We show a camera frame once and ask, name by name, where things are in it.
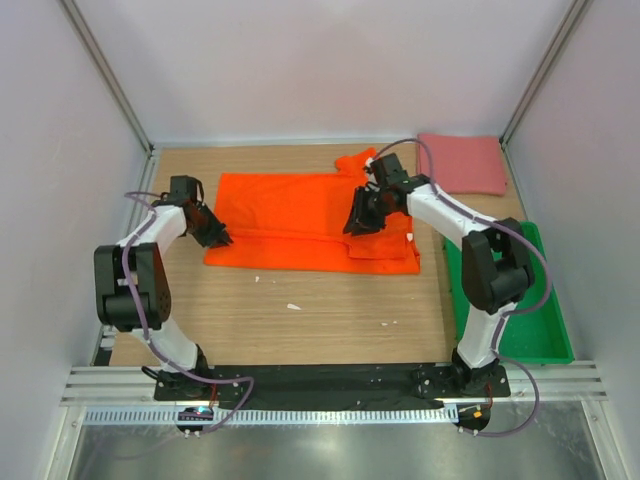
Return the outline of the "orange t shirt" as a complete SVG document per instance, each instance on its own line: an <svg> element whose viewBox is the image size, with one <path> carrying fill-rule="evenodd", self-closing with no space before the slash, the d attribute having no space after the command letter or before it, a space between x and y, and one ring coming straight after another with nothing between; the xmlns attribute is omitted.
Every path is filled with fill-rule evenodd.
<svg viewBox="0 0 640 480"><path fill-rule="evenodd" d="M209 249L207 266L371 275L421 271L413 222L396 213L384 230L351 236L343 228L354 191L365 184L369 147L335 162L333 173L224 173L214 213L233 240Z"/></svg>

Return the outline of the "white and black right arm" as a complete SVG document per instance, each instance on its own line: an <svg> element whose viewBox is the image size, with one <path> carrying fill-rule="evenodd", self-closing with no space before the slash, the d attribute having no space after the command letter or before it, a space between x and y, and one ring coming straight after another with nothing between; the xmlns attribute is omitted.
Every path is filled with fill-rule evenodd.
<svg viewBox="0 0 640 480"><path fill-rule="evenodd" d="M500 317L535 282L521 223L480 214L429 183L404 181L387 188L356 188L344 232L377 233L393 213L432 226L461 252L461 282L470 308L454 358L461 365L451 370L450 381L459 394L472 396L486 385L484 367L497 358Z"/></svg>

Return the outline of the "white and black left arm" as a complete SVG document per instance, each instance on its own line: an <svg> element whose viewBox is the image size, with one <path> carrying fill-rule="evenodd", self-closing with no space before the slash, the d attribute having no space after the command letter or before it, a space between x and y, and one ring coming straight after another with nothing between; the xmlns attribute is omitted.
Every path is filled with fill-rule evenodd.
<svg viewBox="0 0 640 480"><path fill-rule="evenodd" d="M155 201L125 238L94 251L96 310L99 321L143 343L161 368L179 373L178 389L189 399L204 398L211 374L199 367L202 353L172 316L172 296L164 256L177 239L190 235L204 248L228 246L231 237L202 201Z"/></svg>

